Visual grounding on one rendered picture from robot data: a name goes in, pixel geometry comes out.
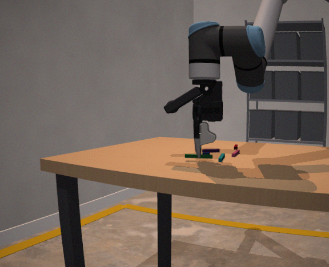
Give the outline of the pink rod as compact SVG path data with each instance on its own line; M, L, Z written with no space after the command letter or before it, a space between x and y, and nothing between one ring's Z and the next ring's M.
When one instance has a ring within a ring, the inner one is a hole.
M232 157L235 157L239 153L240 153L240 150L236 150L235 152L232 153Z

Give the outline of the turquoise rod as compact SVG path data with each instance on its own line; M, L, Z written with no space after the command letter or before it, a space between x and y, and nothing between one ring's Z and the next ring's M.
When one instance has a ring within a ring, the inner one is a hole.
M218 158L218 162L222 162L222 160L224 159L224 157L225 157L225 153L222 153L220 155L220 157Z

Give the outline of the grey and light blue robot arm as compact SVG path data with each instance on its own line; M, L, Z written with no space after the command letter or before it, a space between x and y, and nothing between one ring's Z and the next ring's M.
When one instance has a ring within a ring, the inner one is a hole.
M213 21L192 24L188 32L189 78L220 79L220 57L231 56L238 88L250 94L260 91L282 6L286 2L262 0L253 26L220 26ZM169 101L164 110L167 114L175 113L200 95L199 87L194 87Z

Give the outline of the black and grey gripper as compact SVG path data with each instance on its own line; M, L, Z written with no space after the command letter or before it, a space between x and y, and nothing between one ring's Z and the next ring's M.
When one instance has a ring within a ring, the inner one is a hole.
M223 120L222 81L197 79L192 80L192 84L200 85L199 90L202 93L192 101L195 152L200 158L202 145L216 140L216 134L209 130L209 124L202 121L221 122ZM205 91L206 86L207 91Z

